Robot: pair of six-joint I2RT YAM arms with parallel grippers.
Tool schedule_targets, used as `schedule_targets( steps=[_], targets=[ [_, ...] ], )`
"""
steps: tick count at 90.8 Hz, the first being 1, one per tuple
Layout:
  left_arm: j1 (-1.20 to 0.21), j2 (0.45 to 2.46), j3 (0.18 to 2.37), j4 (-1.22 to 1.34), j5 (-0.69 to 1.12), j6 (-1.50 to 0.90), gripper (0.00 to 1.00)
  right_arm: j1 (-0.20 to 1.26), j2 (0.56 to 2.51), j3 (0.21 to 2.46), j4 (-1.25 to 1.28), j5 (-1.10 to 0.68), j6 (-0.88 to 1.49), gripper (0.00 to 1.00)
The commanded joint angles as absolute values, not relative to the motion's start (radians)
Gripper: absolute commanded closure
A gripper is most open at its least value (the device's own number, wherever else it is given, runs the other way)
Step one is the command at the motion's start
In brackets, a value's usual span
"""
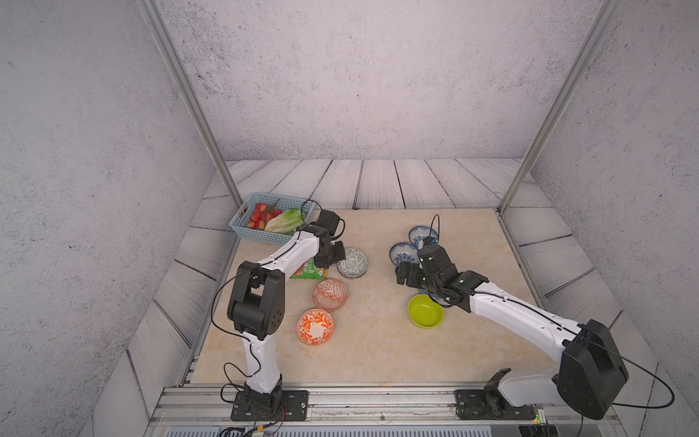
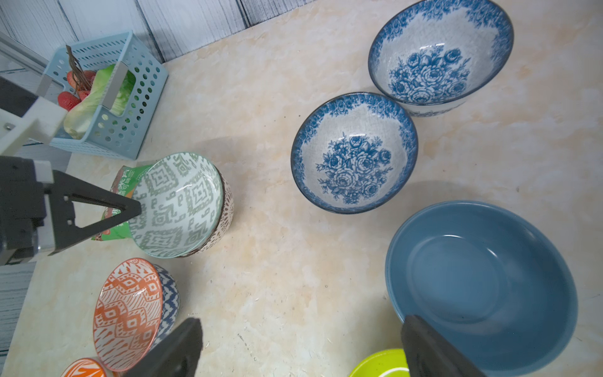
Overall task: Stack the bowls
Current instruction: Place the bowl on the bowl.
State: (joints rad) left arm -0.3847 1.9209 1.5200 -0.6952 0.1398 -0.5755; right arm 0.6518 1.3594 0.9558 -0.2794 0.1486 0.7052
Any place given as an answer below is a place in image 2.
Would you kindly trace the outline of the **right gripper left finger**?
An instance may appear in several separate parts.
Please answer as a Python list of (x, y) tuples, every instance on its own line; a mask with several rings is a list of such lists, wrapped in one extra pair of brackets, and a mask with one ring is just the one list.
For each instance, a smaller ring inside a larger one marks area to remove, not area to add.
[(201, 320), (187, 318), (124, 376), (194, 376), (204, 346), (203, 334)]

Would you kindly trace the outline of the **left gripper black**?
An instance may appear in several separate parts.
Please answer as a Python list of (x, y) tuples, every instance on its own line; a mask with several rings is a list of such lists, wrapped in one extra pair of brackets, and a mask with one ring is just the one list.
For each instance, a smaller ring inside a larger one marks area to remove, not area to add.
[(136, 218), (135, 199), (60, 171), (48, 161), (1, 158), (1, 263), (58, 254)]

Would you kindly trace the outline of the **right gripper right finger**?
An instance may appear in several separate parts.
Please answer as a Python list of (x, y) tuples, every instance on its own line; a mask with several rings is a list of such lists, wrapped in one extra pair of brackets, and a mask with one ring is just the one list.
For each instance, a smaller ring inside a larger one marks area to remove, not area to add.
[(405, 317), (401, 341), (411, 377), (485, 377), (480, 369), (418, 315)]

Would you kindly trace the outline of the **red diamond pattern bowl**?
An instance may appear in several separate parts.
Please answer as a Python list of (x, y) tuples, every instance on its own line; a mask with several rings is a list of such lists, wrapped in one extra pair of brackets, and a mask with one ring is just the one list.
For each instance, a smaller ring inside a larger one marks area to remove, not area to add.
[(172, 331), (180, 307), (176, 280), (160, 265), (128, 259), (108, 276), (94, 309), (94, 347), (109, 370), (124, 373)]

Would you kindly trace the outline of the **plain blue shallow bowl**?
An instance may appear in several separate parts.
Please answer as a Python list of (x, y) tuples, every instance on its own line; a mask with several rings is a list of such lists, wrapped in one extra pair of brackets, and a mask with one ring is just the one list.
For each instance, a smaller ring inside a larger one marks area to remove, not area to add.
[(576, 328), (576, 285), (562, 254), (491, 204), (455, 200), (412, 215), (390, 242), (385, 278), (401, 320), (422, 317), (488, 376), (547, 366)]

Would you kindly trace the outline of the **green geometric pattern bowl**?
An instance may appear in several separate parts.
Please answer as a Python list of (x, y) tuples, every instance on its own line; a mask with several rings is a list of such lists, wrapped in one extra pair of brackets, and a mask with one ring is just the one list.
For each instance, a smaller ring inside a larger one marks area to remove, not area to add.
[(217, 228), (225, 202), (218, 168), (194, 152), (178, 152), (153, 164), (132, 198), (141, 214), (130, 219), (136, 245), (157, 259), (175, 259), (200, 248)]

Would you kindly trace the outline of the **brown lattice pattern bowl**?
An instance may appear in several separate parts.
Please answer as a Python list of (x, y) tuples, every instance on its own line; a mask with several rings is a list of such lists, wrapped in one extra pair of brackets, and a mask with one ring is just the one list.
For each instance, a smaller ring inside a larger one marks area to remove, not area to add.
[(204, 242), (204, 244), (201, 245), (200, 247), (190, 251), (188, 254), (185, 254), (184, 258), (192, 256), (198, 252), (208, 251), (211, 248), (213, 248), (213, 246), (215, 246), (215, 244), (218, 243), (218, 241), (221, 240), (222, 237), (224, 237), (224, 235), (226, 234), (226, 232), (228, 231), (228, 229), (230, 228), (230, 226), (232, 224), (232, 220), (234, 217), (234, 207), (235, 207), (234, 198), (233, 198), (233, 194), (232, 194), (232, 188), (229, 185), (229, 183), (225, 180), (224, 175), (221, 173), (221, 171), (218, 171), (218, 173), (220, 174), (221, 183), (223, 186), (223, 194), (224, 194), (223, 204), (222, 204), (218, 224), (216, 225), (215, 229), (212, 231), (212, 234), (210, 235), (210, 237)]

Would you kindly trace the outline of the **blue floral bowl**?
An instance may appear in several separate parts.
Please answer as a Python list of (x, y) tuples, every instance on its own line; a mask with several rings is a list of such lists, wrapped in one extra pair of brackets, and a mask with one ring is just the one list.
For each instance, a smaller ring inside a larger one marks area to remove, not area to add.
[(510, 17), (493, 1), (420, 1), (375, 36), (368, 71), (374, 85), (411, 116), (438, 116), (490, 83), (513, 42)]
[(355, 215), (396, 196), (418, 154), (406, 110), (381, 94), (355, 92), (323, 103), (303, 122), (291, 148), (291, 172), (312, 204)]

